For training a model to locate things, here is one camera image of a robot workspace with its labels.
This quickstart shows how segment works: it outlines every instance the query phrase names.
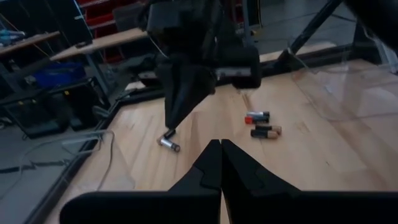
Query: gray floor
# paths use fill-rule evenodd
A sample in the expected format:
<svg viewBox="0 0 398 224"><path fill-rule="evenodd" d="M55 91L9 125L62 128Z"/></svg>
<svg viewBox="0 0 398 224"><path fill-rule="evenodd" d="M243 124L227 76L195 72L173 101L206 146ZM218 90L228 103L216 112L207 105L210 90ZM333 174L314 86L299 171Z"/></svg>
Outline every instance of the gray floor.
<svg viewBox="0 0 398 224"><path fill-rule="evenodd" d="M315 13L326 2L327 0L261 0L264 28L255 37L260 52L264 54L286 48L287 43L301 33ZM354 19L344 5L340 6L335 14ZM308 44L324 41L336 45L351 43L354 26L354 22L330 17ZM128 75L122 75L121 78L118 78L121 85L116 92L121 91L127 85L128 79ZM25 150L40 142L54 138L52 136L23 141L22 135L22 131L16 126L0 130L0 170L17 166L21 154ZM31 155L29 159L32 158L31 160L34 160L34 162L55 162L67 158L66 155L59 152L59 147L48 146L41 150L41 153ZM20 181L12 191L3 199L0 199L0 223L22 223L62 169L63 166L38 167L37 170L25 172L23 181ZM0 195L17 178L17 173L0 174Z"/></svg>

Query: wooden floor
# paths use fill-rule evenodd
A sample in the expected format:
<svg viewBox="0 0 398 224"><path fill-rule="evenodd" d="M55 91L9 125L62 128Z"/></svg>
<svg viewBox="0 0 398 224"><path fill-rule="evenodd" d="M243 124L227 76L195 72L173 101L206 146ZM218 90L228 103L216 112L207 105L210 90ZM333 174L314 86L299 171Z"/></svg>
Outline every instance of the wooden floor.
<svg viewBox="0 0 398 224"><path fill-rule="evenodd" d="M121 108L108 129L116 134L136 190L168 190L211 139L232 140L302 190L398 190L398 115L329 121L292 79L303 75L264 78L258 90L217 88L177 128L179 153L155 141L165 131L164 99ZM253 127L244 123L249 110L270 111L271 124L282 126L283 135L251 138ZM79 178L94 172L82 168ZM55 223L56 215L48 222ZM228 222L224 205L221 222Z"/></svg>

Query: metal frame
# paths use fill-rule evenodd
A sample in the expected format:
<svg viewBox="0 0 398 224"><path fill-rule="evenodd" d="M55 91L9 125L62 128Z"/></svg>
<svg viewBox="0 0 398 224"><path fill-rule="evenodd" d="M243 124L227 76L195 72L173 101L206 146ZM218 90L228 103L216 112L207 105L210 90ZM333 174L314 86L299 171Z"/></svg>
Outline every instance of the metal frame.
<svg viewBox="0 0 398 224"><path fill-rule="evenodd" d="M329 0L326 6L309 23L307 28L303 31L302 35L299 36L290 47L291 49L294 49L294 53L297 53L297 51L306 43L311 35L315 33L315 31L331 15L334 9L340 5L340 3L341 0ZM358 45L359 42L364 41L363 34L359 32L360 29L363 30L360 24L358 24L352 44L333 47L325 50L319 50L316 52L310 52L307 54L299 55L298 57L310 67L321 67L324 65L339 63L341 62L342 57L345 57L347 60L363 58L365 60L375 62L374 60L371 60L372 58L369 58L369 56L374 53L374 50L377 53L377 47L375 46L374 49L369 47L363 49L360 45ZM277 60L262 63L262 76L269 77L273 75L292 72L301 69L302 67L303 65L296 62L295 60L292 60L289 52L285 50L284 53L282 53L282 55ZM230 83L231 79L225 78L220 80L217 83L217 86L227 85ZM128 94L128 98L121 98L109 109L109 116L106 119L102 120L95 129L100 130L108 128L113 118L117 115L118 111L123 106L133 105L136 103L154 100L162 97L164 97L164 92L161 88L147 87L141 90L132 91L130 94ZM95 144L96 143L94 141L87 142L81 147L80 151L92 150ZM67 176L72 179L78 172L79 168L85 162L85 159L86 157L75 159L74 161L72 161L69 166L63 171L62 176ZM67 182L70 181L63 181L60 178L61 177L59 177L56 183L53 184L51 190L48 191L47 195L40 201L35 210L30 214L27 223L43 223L45 221L48 214L52 211L54 206L58 203L58 200L62 197L62 195L68 188Z"/></svg>

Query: wood surface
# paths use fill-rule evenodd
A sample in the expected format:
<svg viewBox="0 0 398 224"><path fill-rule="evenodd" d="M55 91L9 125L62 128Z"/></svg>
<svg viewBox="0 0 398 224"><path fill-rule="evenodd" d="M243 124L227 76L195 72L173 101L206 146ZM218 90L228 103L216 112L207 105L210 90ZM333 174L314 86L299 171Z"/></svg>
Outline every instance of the wood surface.
<svg viewBox="0 0 398 224"><path fill-rule="evenodd" d="M21 49L23 47L27 47L29 45L34 45L39 42L46 41L46 40L54 38L58 35L60 35L59 31L52 32L49 34L39 34L39 35L35 35L33 37L29 37L28 39L18 41L15 44L7 46L7 47L0 47L0 55L8 54L15 50Z"/></svg>
<svg viewBox="0 0 398 224"><path fill-rule="evenodd" d="M97 39L93 39L93 43L90 45L87 45L82 48L76 48L75 46L72 46L66 50L63 50L62 52L54 55L51 57L51 60L62 60L66 59L69 57L73 57L79 54L90 54L96 50L101 50L107 47L112 47L115 45L121 45L125 44L127 42L131 42L133 40L137 40L140 38L143 38L147 35L146 32L141 31L138 28L135 29L129 29L124 32L118 32L115 34L107 35L105 37L100 37Z"/></svg>
<svg viewBox="0 0 398 224"><path fill-rule="evenodd" d="M362 60L350 64L372 67ZM136 183L134 190L168 190L191 168L211 139L232 140L266 169L302 190L398 190L398 115L325 119L313 104L321 98L311 99L300 89L305 86L303 79L312 77L299 71L264 78L257 90L218 87L216 94L202 101L177 128L172 140L181 145L179 153L155 141L166 130L164 99L121 108L108 129L116 134L127 171ZM368 80L372 84L368 88L388 91L393 88L386 88L385 81L394 85L396 79L384 72ZM350 82L347 85L357 89ZM357 98L349 93L347 100L355 103ZM244 123L244 115L251 110L270 111L271 124L283 127L282 136L276 140L250 137L253 126ZM96 172L95 167L85 164L74 182ZM57 222L62 203L47 223ZM221 222L228 223L224 200Z"/></svg>

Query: blue box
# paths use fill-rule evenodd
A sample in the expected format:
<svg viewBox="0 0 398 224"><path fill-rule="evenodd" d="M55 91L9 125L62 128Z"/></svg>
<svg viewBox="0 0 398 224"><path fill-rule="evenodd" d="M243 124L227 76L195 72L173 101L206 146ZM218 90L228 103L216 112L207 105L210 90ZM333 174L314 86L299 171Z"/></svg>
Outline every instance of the blue box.
<svg viewBox="0 0 398 224"><path fill-rule="evenodd" d="M85 76L81 63L54 63L33 74L38 86L43 88L69 84Z"/></svg>

